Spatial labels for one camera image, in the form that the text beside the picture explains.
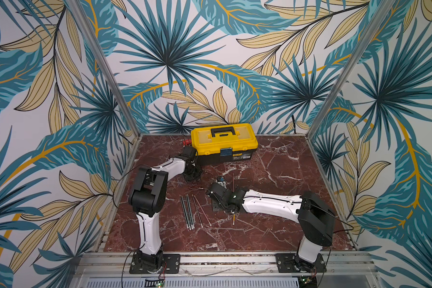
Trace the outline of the red capped pencil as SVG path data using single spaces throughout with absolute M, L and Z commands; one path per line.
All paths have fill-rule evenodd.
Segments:
M 208 216 L 206 215 L 206 213 L 205 213 L 205 211 L 204 211 L 204 209 L 203 209 L 202 205 L 200 204 L 200 202 L 198 201 L 198 199 L 197 199 L 197 198 L 196 198 L 196 202 L 197 202 L 197 204 L 198 204 L 198 206 L 199 206 L 200 210 L 202 211 L 202 213 L 203 213 L 203 215 L 204 215 L 205 219 L 207 220 L 207 222 L 208 222 L 209 226 L 210 226 L 210 227 L 212 227 L 212 223 L 210 222 L 210 220 L 209 220 Z

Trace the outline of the green pencil with eraser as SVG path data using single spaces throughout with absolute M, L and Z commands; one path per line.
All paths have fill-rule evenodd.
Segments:
M 192 209 L 192 204 L 191 204 L 190 200 L 188 200 L 188 207 L 189 207 L 190 219 L 192 221 L 192 230 L 194 230 L 196 225 L 195 225 L 195 218 L 194 218 L 194 213 L 193 213 L 194 211 Z

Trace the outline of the dark blue printed pencil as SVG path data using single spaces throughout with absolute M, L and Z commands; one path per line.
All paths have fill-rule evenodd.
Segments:
M 187 199 L 187 206 L 188 206 L 188 213 L 189 213 L 191 230 L 194 230 L 195 224 L 194 224 L 194 217 L 193 217 L 193 211 L 192 211 L 192 206 L 191 206 L 189 194 L 186 194 L 186 199 Z

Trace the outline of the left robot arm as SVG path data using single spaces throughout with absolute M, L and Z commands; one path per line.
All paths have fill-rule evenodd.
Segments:
M 140 247 L 137 255 L 141 262 L 159 266 L 163 260 L 159 215 L 166 200 L 168 182 L 178 175 L 193 181 L 201 174 L 196 156 L 177 156 L 158 166 L 138 167 L 128 203 L 139 222 Z

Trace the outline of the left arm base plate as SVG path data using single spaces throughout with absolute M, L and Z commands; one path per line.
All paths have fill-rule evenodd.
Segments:
M 168 274 L 178 274 L 180 271 L 181 255 L 180 254 L 163 254 L 149 255 L 142 252 L 136 252 L 130 265 L 130 274 L 158 274 L 164 272 Z

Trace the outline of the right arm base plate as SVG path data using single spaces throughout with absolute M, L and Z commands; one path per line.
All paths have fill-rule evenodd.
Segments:
M 325 261 L 320 253 L 313 263 L 301 259 L 296 253 L 277 253 L 275 258 L 279 273 L 326 272 Z

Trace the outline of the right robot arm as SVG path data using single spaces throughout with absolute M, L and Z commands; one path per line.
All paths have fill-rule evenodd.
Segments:
M 301 195 L 279 195 L 237 188 L 234 192 L 218 182 L 206 195 L 228 214 L 244 211 L 266 214 L 298 223 L 303 237 L 296 252 L 299 262 L 315 264 L 324 247 L 332 246 L 336 215 L 317 194 L 306 191 Z

